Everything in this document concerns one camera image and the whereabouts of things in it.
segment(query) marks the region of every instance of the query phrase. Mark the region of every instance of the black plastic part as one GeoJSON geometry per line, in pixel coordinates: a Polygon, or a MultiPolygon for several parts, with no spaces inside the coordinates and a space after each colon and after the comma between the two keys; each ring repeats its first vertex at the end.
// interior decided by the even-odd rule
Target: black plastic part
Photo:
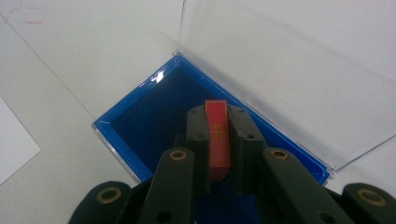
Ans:
{"type": "Polygon", "coordinates": [[[332,196],[332,198],[339,204],[341,205],[341,195],[339,195],[338,193],[330,190],[330,189],[326,189],[327,193],[332,196]]]}
{"type": "Polygon", "coordinates": [[[341,204],[357,223],[396,223],[395,199],[374,186],[347,185],[341,204]]]}
{"type": "Polygon", "coordinates": [[[139,224],[193,223],[194,154],[186,148],[166,150],[148,190],[139,224]]]}
{"type": "Polygon", "coordinates": [[[187,114],[186,147],[195,156],[194,186],[197,194],[207,194],[209,186],[209,126],[205,107],[197,106],[187,114]]]}
{"type": "Polygon", "coordinates": [[[149,193],[152,178],[140,183],[131,190],[131,197],[118,224],[136,224],[149,193]]]}
{"type": "Polygon", "coordinates": [[[266,192],[273,195],[284,223],[353,223],[326,189],[288,151],[265,149],[259,166],[266,190],[258,196],[265,200],[266,192]]]}
{"type": "Polygon", "coordinates": [[[229,105],[230,153],[237,194],[256,194],[261,175],[257,159],[267,144],[248,112],[229,105]]]}
{"type": "Polygon", "coordinates": [[[78,205],[70,224],[119,223],[131,196],[131,188],[109,181],[93,188],[78,205]]]}
{"type": "Polygon", "coordinates": [[[262,219],[262,223],[284,223],[284,216],[277,205],[276,198],[263,180],[259,185],[258,196],[255,199],[256,209],[262,219]]]}

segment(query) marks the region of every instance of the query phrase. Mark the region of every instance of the white surface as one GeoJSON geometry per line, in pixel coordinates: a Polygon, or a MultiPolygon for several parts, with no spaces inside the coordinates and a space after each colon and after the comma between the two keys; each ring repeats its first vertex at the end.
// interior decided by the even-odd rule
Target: white surface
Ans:
{"type": "Polygon", "coordinates": [[[0,185],[40,151],[0,97],[0,185]]]}
{"type": "MultiPolygon", "coordinates": [[[[0,1],[0,96],[41,148],[39,154],[0,186],[0,223],[65,223],[97,184],[108,180],[135,184],[95,136],[91,123],[171,58],[181,3],[180,0],[0,1]]],[[[332,3],[338,5],[328,14],[346,4],[332,3]]],[[[357,43],[351,43],[354,38],[348,41],[342,35],[351,26],[343,21],[348,19],[347,11],[354,4],[359,3],[350,2],[343,17],[333,23],[330,20],[329,24],[320,24],[329,19],[320,13],[320,6],[312,8],[311,14],[304,13],[306,6],[286,4],[285,7],[291,8],[285,10],[278,8],[280,3],[271,3],[267,8],[271,8],[271,15],[277,20],[296,22],[293,30],[312,32],[310,41],[319,41],[319,34],[326,39],[322,32],[329,26],[337,38],[332,47],[330,42],[319,41],[322,46],[336,52],[345,50],[343,53],[348,58],[369,66],[381,76],[388,74],[384,76],[390,79],[394,75],[394,39],[387,42],[387,38],[376,35],[374,47],[361,49],[361,44],[370,43],[368,35],[357,43]],[[288,12],[294,9],[299,15],[290,18],[288,12]],[[336,23],[343,26],[331,26],[336,23]],[[381,41],[389,46],[380,48],[381,41]]],[[[392,3],[387,4],[380,9],[392,12],[392,3]]],[[[378,23],[379,19],[373,19],[370,24],[373,29],[379,29],[378,23]]],[[[273,60],[288,64],[282,58],[273,60]]],[[[339,191],[345,183],[359,180],[396,195],[393,148],[394,142],[379,147],[347,167],[330,181],[329,188],[339,191]]]]}

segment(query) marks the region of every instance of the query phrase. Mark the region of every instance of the box lid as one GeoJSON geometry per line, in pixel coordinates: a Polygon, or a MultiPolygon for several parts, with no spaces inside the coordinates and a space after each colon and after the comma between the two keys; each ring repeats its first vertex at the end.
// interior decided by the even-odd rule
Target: box lid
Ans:
{"type": "Polygon", "coordinates": [[[176,53],[339,172],[396,136],[381,4],[185,0],[176,53]]]}

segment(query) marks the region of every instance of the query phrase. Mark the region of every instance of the blue tray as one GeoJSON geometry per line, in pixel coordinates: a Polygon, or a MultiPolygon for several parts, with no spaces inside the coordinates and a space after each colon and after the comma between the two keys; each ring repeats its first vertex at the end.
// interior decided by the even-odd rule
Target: blue tray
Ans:
{"type": "MultiPolygon", "coordinates": [[[[142,181],[152,177],[162,153],[186,132],[187,111],[205,100],[227,100],[245,108],[270,147],[293,153],[323,184],[326,166],[182,56],[175,56],[110,108],[93,127],[122,164],[142,181]]],[[[213,184],[211,194],[197,196],[197,223],[261,223],[252,196],[235,196],[230,178],[213,184]]]]}

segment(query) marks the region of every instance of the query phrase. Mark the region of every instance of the screw hole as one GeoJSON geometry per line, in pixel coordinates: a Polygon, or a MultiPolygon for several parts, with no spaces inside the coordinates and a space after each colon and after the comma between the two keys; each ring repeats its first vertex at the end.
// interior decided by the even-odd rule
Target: screw hole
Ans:
{"type": "Polygon", "coordinates": [[[335,218],[332,215],[324,213],[324,212],[319,213],[319,218],[324,223],[335,223],[335,218]]]}
{"type": "Polygon", "coordinates": [[[374,206],[382,207],[387,204],[387,201],[385,200],[384,197],[382,197],[380,194],[370,189],[359,189],[358,195],[365,202],[374,206]]]}
{"type": "Polygon", "coordinates": [[[244,135],[244,138],[246,138],[246,139],[253,139],[253,138],[254,138],[254,135],[253,135],[253,134],[245,134],[245,135],[244,135]]]}
{"type": "Polygon", "coordinates": [[[157,221],[160,223],[169,223],[172,220],[172,214],[170,212],[164,211],[158,214],[157,221]]]}
{"type": "Polygon", "coordinates": [[[121,190],[115,187],[102,189],[96,195],[96,201],[99,203],[113,203],[121,196],[121,190]]]}
{"type": "Polygon", "coordinates": [[[281,151],[281,150],[272,150],[272,151],[271,151],[271,155],[272,155],[275,159],[277,159],[277,160],[279,160],[279,161],[285,161],[285,160],[287,160],[287,159],[289,158],[288,153],[283,152],[283,151],[281,151]]]}
{"type": "Polygon", "coordinates": [[[170,157],[174,161],[180,161],[184,160],[187,157],[187,154],[184,151],[177,150],[171,152],[170,157]]]}

